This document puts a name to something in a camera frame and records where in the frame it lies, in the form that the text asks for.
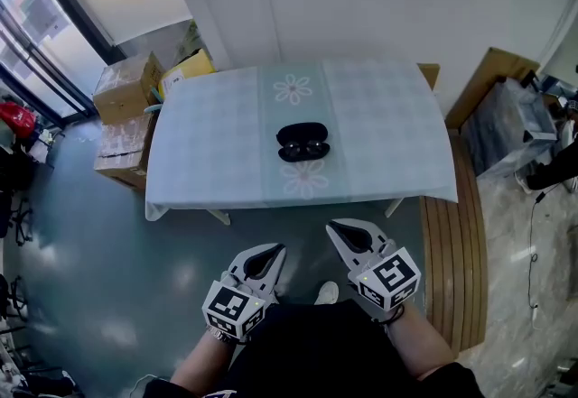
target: forearm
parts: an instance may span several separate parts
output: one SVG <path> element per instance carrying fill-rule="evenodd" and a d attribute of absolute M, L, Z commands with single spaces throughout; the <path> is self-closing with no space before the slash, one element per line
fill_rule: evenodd
<path fill-rule="evenodd" d="M 388 335 L 409 373 L 424 379 L 435 369 L 453 362 L 453 352 L 442 336 L 411 302 L 404 315 L 388 327 Z"/>
<path fill-rule="evenodd" d="M 205 332 L 191 354 L 174 372 L 171 382 L 197 396 L 203 396 L 227 372 L 234 352 L 235 345 L 221 342 Z"/>

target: yellow bag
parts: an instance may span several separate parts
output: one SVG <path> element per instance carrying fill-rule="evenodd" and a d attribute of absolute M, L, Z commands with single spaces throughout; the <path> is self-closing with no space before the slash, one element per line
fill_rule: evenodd
<path fill-rule="evenodd" d="M 215 72 L 215 68 L 213 68 L 207 52 L 200 49 L 196 55 L 191 56 L 163 74 L 159 81 L 159 93 L 163 99 L 166 99 L 167 94 L 171 91 L 172 84 L 175 82 L 189 77 L 204 76 L 211 72 Z"/>

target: checkered tablecloth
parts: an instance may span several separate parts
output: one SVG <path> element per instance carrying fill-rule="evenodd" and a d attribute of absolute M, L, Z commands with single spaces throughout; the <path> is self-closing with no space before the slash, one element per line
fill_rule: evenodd
<path fill-rule="evenodd" d="M 287 163 L 275 135 L 323 122 L 330 153 Z M 146 216 L 432 196 L 457 200 L 440 109 L 414 63 L 325 60 L 175 84 L 154 132 Z"/>

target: sunglasses lens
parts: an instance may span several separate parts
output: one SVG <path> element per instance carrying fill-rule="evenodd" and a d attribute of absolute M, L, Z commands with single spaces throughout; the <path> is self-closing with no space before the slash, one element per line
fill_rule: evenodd
<path fill-rule="evenodd" d="M 301 151 L 299 144 L 296 142 L 289 142 L 284 146 L 284 149 L 285 154 L 287 154 L 289 157 L 295 157 L 299 155 L 299 152 Z"/>
<path fill-rule="evenodd" d="M 323 149 L 322 142 L 311 140 L 307 143 L 307 152 L 309 154 L 319 154 Z"/>

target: white cube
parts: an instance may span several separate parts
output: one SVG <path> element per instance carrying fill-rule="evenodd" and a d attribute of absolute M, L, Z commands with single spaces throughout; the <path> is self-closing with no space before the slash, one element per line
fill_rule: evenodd
<path fill-rule="evenodd" d="M 357 277 L 359 294 L 390 311 L 417 291 L 422 274 L 404 247 Z"/>
<path fill-rule="evenodd" d="M 207 324 L 234 338 L 243 338 L 265 317 L 265 301 L 213 281 L 202 304 Z"/>

